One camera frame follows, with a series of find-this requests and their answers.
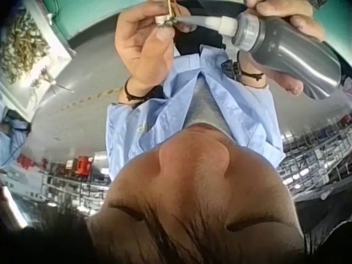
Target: small metal part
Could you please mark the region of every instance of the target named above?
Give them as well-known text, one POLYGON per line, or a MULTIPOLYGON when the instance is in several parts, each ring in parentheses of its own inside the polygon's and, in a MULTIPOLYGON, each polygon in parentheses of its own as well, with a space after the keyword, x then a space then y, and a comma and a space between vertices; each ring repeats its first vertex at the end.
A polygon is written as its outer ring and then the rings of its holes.
POLYGON ((165 26, 165 25, 172 26, 175 23, 172 6, 171 6, 171 0, 167 0, 167 6, 169 10, 168 15, 160 15, 155 17, 155 23, 158 26, 165 26))
POLYGON ((163 26, 167 23, 167 21, 170 20, 170 18, 171 18, 170 15, 159 15, 155 17, 155 23, 158 26, 163 26))

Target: fluorescent light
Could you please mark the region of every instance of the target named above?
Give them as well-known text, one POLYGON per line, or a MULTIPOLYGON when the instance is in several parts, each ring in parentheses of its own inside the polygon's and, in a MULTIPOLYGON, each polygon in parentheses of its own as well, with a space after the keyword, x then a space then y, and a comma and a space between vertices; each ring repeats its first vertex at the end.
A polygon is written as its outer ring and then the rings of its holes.
POLYGON ((84 206, 78 206, 77 207, 77 210, 80 211, 80 212, 85 212, 85 213, 88 213, 89 212, 89 208, 87 207, 84 207, 84 206))
POLYGON ((294 180, 298 180, 298 179, 300 178, 300 176, 303 177, 303 176, 307 175, 308 172, 309 172, 309 169, 308 169, 308 168, 305 168, 305 169, 301 170, 300 173, 293 175, 292 178, 293 178, 294 180))
POLYGON ((290 184, 290 183, 292 183, 293 182, 293 178, 287 178, 286 180, 283 180, 283 183, 285 184, 285 185, 288 185, 288 184, 290 184))
POLYGON ((18 225, 20 225, 21 228, 27 227, 28 226, 27 221, 22 216, 20 210, 18 209, 17 204, 13 200, 9 189, 6 186, 3 187, 3 193, 4 193, 4 196, 6 197, 8 203, 9 203, 9 207, 10 207, 13 215, 15 216, 15 218, 16 218, 16 220, 18 222, 18 225))
POLYGON ((108 156, 106 156, 106 155, 97 155, 97 156, 94 156, 94 160, 95 160, 95 161, 106 160, 107 158, 108 158, 108 156))
POLYGON ((301 174, 301 176, 303 177, 303 176, 307 175, 308 172, 309 172, 309 169, 305 168, 305 169, 301 170, 301 172, 299 174, 301 174))
POLYGON ((102 169, 100 170, 100 172, 101 172, 102 174, 109 175, 109 168, 102 168, 102 169))
POLYGON ((57 207, 57 203, 55 202, 48 202, 47 206, 51 206, 51 207, 57 207))
POLYGON ((292 138, 292 133, 291 132, 286 132, 285 136, 287 139, 292 138))
POLYGON ((328 161, 324 164, 324 168, 327 169, 328 167, 330 167, 335 161, 328 161))

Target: man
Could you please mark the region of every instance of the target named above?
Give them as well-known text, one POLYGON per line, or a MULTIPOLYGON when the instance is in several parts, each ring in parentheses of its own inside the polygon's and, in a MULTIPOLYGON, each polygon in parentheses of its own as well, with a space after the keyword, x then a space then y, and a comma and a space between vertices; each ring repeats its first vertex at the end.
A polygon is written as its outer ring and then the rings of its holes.
POLYGON ((20 156, 30 131, 31 124, 8 109, 0 94, 0 169, 20 156))
MULTIPOLYGON (((247 6, 247 12, 284 17, 323 39, 307 1, 248 0, 247 6)), ((175 260, 299 263, 304 237, 275 170, 284 153, 266 76, 296 95, 303 84, 246 53, 239 54, 240 67, 261 79, 228 78, 222 49, 203 46, 200 54, 174 57, 174 29, 154 21, 166 13, 162 3, 147 2, 122 12, 117 22, 115 46, 131 77, 108 108, 114 181, 87 223, 95 247, 153 263, 168 246, 175 260), (154 232, 161 228, 166 236, 154 232)))
MULTIPOLYGON (((307 1, 252 0, 247 4, 256 8, 247 12, 284 17, 301 32, 321 41, 324 38, 307 1)), ((179 9, 182 15, 189 15, 186 8, 179 9)), ((261 79, 248 74, 237 76, 236 81, 227 78, 222 64, 228 58, 222 49, 203 46, 200 55, 174 58, 174 29, 153 23, 153 15, 160 13, 156 4, 146 3, 123 12, 117 24, 115 46, 131 77, 118 96, 118 104, 108 109, 110 177, 114 179, 132 158, 197 123, 213 126, 237 145, 278 166, 284 153, 266 78, 295 95, 302 92, 302 82, 258 65, 245 52, 239 53, 239 67, 261 79), (162 85, 163 91, 155 98, 161 88, 157 85, 162 85)), ((185 25, 177 28, 185 32, 190 29, 185 25)))

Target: wrist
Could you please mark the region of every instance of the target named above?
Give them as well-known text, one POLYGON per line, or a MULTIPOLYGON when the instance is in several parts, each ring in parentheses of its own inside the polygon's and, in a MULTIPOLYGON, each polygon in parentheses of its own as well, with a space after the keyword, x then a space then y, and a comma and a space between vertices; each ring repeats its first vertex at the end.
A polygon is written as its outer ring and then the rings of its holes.
MULTIPOLYGON (((242 71, 249 74, 261 74, 262 71, 257 69, 254 66, 254 61, 251 58, 249 52, 239 51, 238 54, 238 64, 242 71)), ((239 81, 247 86, 251 86, 254 88, 264 88, 266 86, 266 76, 265 74, 261 76, 260 79, 256 80, 253 77, 249 77, 246 75, 239 75, 239 81)))
POLYGON ((145 96, 153 89, 153 87, 154 86, 141 83, 133 76, 131 76, 127 81, 127 90, 129 93, 138 97, 145 96))

